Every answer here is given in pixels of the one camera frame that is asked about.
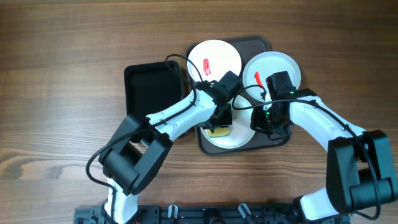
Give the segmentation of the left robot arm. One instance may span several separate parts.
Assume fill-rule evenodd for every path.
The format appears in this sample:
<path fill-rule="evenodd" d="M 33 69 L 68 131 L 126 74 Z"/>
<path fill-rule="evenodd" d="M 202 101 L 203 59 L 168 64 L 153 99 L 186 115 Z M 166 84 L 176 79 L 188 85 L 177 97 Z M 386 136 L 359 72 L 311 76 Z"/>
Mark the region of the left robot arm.
<path fill-rule="evenodd" d="M 227 72 L 218 81 L 195 84 L 190 94 L 143 122 L 129 115 L 98 158 L 110 193 L 104 208 L 112 223 L 127 223 L 137 212 L 137 196 L 157 175 L 174 141 L 199 125 L 210 131 L 232 123 L 230 101 L 239 77 Z"/>

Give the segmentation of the white plate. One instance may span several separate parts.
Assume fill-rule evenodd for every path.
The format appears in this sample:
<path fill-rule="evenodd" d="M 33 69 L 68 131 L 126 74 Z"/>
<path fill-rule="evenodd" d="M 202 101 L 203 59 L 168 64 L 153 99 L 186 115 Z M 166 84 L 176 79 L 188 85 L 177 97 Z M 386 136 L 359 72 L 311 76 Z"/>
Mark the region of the white plate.
<path fill-rule="evenodd" d="M 206 40 L 196 45 L 188 54 L 187 70 L 195 82 L 220 81 L 229 71 L 239 76 L 242 70 L 241 56 L 231 44 L 223 40 Z"/>
<path fill-rule="evenodd" d="M 250 128 L 251 115 L 253 109 L 235 110 L 231 109 L 232 125 L 229 125 L 229 134 L 226 136 L 210 137 L 208 131 L 200 128 L 206 140 L 209 140 L 213 145 L 223 149 L 234 149 L 241 147 L 248 143 L 255 134 L 255 131 Z"/>

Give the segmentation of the black plastic bin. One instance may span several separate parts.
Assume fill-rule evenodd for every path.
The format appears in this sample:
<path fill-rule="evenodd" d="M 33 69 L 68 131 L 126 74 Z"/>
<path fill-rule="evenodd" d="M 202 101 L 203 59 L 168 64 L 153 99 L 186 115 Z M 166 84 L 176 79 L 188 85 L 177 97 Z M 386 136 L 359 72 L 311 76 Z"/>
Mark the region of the black plastic bin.
<path fill-rule="evenodd" d="M 146 115 L 183 99 L 180 66 L 175 61 L 130 65 L 124 69 L 126 114 L 144 125 Z"/>

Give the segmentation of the dark brown serving tray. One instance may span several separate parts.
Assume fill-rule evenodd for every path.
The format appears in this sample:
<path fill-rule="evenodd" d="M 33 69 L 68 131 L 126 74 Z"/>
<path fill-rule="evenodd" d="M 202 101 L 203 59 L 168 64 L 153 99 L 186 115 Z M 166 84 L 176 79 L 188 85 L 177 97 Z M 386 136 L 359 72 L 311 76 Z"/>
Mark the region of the dark brown serving tray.
<path fill-rule="evenodd" d="M 238 76 L 240 80 L 243 80 L 243 70 L 246 64 L 250 61 L 250 59 L 263 52 L 273 51 L 269 41 L 263 37 L 258 37 L 258 36 L 240 37 L 234 39 L 226 39 L 224 41 L 235 47 L 241 56 L 242 70 Z M 198 44 L 199 43 L 195 43 L 189 46 L 187 50 L 187 57 L 190 51 Z M 250 107 L 252 105 L 257 105 L 260 103 L 260 101 L 253 99 L 246 91 L 248 88 L 252 88 L 254 86 L 258 85 L 250 85 L 245 87 L 246 89 L 236 98 L 236 100 L 234 101 L 234 105 L 238 107 L 237 110 L 248 110 L 251 109 Z M 235 152 L 243 152 L 254 149 L 262 149 L 266 147 L 281 146 L 285 144 L 290 138 L 289 136 L 285 139 L 269 139 L 267 135 L 255 131 L 255 134 L 252 137 L 252 139 L 245 145 L 234 149 L 223 149 L 213 145 L 211 142 L 209 142 L 209 140 L 206 140 L 204 134 L 202 134 L 200 131 L 200 127 L 196 127 L 195 129 L 197 131 L 200 149 L 202 150 L 203 153 L 209 156 L 225 156 L 227 154 Z"/>

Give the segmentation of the yellow green sponge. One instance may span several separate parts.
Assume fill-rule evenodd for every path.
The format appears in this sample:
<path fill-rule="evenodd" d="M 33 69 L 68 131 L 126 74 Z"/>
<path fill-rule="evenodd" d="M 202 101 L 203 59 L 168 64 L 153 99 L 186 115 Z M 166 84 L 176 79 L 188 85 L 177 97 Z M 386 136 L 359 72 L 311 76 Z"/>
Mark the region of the yellow green sponge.
<path fill-rule="evenodd" d="M 218 137 L 228 136 L 230 134 L 230 130 L 228 127 L 215 128 L 213 131 L 210 129 L 207 129 L 206 133 L 210 138 L 218 138 Z"/>

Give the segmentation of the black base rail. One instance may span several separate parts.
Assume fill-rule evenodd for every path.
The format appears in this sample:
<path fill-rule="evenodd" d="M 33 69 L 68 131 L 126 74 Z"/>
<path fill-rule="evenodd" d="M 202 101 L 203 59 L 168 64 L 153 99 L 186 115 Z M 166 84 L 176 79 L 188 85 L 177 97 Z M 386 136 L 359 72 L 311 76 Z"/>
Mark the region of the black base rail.
<path fill-rule="evenodd" d="M 130 224 L 212 224 L 255 223 L 282 224 L 301 223 L 299 209 L 292 204 L 277 203 L 249 206 L 183 207 L 170 205 L 140 205 Z"/>

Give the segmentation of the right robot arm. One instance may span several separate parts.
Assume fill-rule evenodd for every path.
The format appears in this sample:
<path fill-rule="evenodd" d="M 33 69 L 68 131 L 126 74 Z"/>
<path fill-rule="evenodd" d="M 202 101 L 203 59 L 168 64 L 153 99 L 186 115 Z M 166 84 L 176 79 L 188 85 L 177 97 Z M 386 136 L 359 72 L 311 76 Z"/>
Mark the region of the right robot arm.
<path fill-rule="evenodd" d="M 261 80 L 254 75 L 260 96 L 269 102 L 256 105 L 251 128 L 271 135 L 285 124 L 300 126 L 327 152 L 326 184 L 300 196 L 299 220 L 316 223 L 357 214 L 375 220 L 381 206 L 397 200 L 397 177 L 387 135 L 367 131 L 329 109 L 311 89 L 298 90 L 287 72 Z"/>

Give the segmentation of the light grey plate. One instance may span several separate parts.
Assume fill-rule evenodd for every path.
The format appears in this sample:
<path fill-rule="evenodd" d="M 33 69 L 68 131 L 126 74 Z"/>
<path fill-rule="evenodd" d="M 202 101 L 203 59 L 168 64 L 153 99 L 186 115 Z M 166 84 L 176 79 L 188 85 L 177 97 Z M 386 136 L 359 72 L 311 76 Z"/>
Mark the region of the light grey plate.
<path fill-rule="evenodd" d="M 271 97 L 266 85 L 266 78 L 277 72 L 288 72 L 292 84 L 296 89 L 301 82 L 301 71 L 298 64 L 290 56 L 276 51 L 263 52 L 246 64 L 243 70 L 243 85 L 262 85 L 267 91 L 265 98 L 261 98 L 263 89 L 258 86 L 248 88 L 247 93 L 255 100 L 270 101 Z"/>

